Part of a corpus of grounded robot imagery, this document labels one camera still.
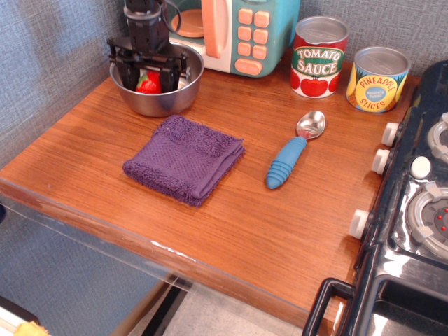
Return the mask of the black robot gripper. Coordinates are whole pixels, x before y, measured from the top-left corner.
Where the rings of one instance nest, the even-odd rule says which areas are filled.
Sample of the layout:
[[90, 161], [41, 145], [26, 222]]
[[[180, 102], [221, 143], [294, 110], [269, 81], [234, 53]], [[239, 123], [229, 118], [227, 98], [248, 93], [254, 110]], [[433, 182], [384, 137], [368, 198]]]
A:
[[170, 28], [163, 17], [127, 20], [129, 36], [109, 38], [110, 59], [124, 88], [135, 91], [140, 70], [159, 70], [162, 93], [178, 90], [179, 78], [190, 75], [188, 56], [169, 42]]

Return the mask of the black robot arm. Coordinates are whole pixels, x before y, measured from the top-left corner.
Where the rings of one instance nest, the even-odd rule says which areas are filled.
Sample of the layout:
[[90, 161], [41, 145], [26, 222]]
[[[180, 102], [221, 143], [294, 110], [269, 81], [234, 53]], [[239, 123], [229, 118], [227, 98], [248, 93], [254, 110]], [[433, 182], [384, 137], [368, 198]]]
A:
[[173, 29], [168, 21], [172, 1], [126, 1], [124, 14], [129, 36], [110, 38], [109, 59], [115, 64], [124, 88], [135, 91], [140, 71], [160, 74], [161, 92], [177, 90], [179, 79], [188, 74], [187, 56], [175, 50], [169, 37]]

